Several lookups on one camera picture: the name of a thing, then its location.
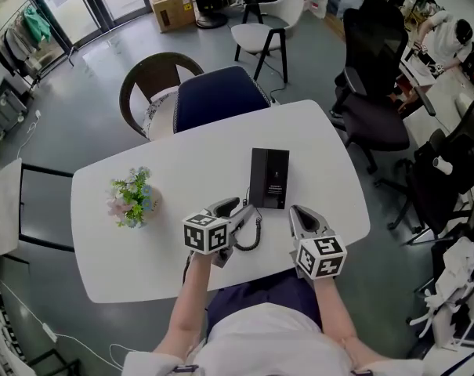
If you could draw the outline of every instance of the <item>black cap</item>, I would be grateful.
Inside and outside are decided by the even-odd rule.
[[[456,23],[456,39],[462,45],[466,45],[473,36],[473,30],[466,20],[459,20]]]

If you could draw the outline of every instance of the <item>black box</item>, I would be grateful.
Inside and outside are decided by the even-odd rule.
[[[249,203],[256,208],[285,208],[288,171],[288,150],[253,148]]]

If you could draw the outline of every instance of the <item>blue chair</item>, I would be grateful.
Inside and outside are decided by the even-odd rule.
[[[174,112],[174,133],[270,107],[261,88],[233,66],[183,82]]]

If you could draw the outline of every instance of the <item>green cloth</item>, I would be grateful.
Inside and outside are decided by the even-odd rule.
[[[38,43],[42,41],[44,36],[47,42],[50,42],[50,25],[36,12],[32,5],[24,10],[24,18],[26,19],[27,28]]]

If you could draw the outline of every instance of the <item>lap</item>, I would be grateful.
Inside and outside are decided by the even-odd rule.
[[[219,290],[208,306],[207,336],[225,317],[265,302],[295,309],[321,327],[315,292],[306,280],[296,276],[295,269],[290,269]]]

